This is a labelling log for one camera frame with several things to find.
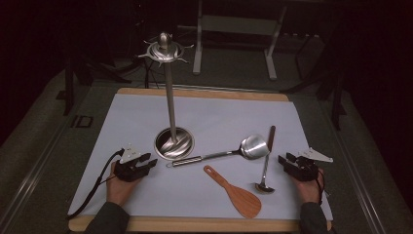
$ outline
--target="dark sleeve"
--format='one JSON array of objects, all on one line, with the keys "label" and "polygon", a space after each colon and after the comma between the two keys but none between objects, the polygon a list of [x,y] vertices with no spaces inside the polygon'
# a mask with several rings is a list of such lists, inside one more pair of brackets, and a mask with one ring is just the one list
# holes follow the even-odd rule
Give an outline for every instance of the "dark sleeve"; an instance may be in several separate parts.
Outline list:
[{"label": "dark sleeve", "polygon": [[327,220],[317,203],[301,205],[300,228],[302,234],[324,234],[327,231]]},{"label": "dark sleeve", "polygon": [[87,234],[123,234],[128,227],[130,216],[120,206],[106,202],[99,210],[94,220],[89,223]]}]

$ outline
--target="wooden rice paddle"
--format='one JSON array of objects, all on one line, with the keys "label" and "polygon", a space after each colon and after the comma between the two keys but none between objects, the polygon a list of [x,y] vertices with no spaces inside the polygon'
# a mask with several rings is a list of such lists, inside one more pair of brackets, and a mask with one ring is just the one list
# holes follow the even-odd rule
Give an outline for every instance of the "wooden rice paddle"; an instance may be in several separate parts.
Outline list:
[{"label": "wooden rice paddle", "polygon": [[252,193],[230,184],[210,165],[204,166],[204,171],[219,185],[225,188],[231,202],[237,211],[246,218],[254,218],[261,211],[261,201]]}]

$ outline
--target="floor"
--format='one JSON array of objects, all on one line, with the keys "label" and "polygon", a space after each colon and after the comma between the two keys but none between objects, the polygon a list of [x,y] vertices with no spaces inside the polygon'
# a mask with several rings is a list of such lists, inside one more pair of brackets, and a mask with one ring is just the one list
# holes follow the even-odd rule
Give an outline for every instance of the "floor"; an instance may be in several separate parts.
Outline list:
[{"label": "floor", "polygon": [[[192,74],[194,49],[184,58],[190,63],[172,64],[175,88],[248,90],[277,93],[300,82],[294,56],[302,39],[284,35],[273,55],[277,81],[267,77],[261,48],[222,49],[213,41],[204,48],[202,72]],[[307,72],[317,60],[322,43],[317,38],[300,56]],[[151,87],[163,88],[162,67],[152,64]],[[143,87],[145,69],[122,74],[132,80],[128,87]],[[2,233],[68,233],[64,219],[70,199],[93,150],[109,103],[118,88],[125,87],[94,73],[91,87],[75,86],[75,106],[63,116],[64,102],[56,95],[64,89],[62,71],[33,103],[24,120],[0,148],[0,215]],[[335,166],[325,166],[331,175],[327,184],[337,233],[411,233],[413,217],[407,209],[375,142],[349,94],[343,94],[347,115],[340,118],[341,131],[329,121],[331,99],[315,97],[318,84],[289,95],[299,111],[309,144],[334,155]],[[89,129],[70,128],[76,115],[93,116]],[[33,186],[22,187],[28,179]],[[23,188],[24,194],[17,191]]]}]

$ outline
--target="wooden spatula handle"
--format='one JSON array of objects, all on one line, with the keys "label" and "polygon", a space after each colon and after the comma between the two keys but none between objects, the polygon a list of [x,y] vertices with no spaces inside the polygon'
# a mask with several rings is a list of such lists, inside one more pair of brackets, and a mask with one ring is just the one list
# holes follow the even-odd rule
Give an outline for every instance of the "wooden spatula handle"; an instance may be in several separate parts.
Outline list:
[{"label": "wooden spatula handle", "polygon": [[216,170],[214,170],[210,165],[204,166],[204,171],[215,180],[222,187],[228,186],[228,181],[222,177]]}]

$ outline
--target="ladle handle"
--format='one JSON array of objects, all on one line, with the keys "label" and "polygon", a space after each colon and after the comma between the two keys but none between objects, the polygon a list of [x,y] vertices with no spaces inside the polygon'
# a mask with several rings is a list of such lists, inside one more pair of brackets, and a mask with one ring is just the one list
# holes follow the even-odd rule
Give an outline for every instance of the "ladle handle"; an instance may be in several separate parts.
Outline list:
[{"label": "ladle handle", "polygon": [[219,157],[223,157],[223,156],[234,155],[234,154],[237,154],[237,153],[238,153],[238,150],[213,153],[213,154],[208,154],[208,155],[205,155],[205,156],[196,156],[196,157],[192,157],[192,158],[173,161],[171,163],[171,165],[173,167],[179,167],[179,166],[183,166],[183,165],[187,165],[187,164],[199,163],[203,160],[208,160],[208,159],[212,159],[212,158],[219,158]]}]

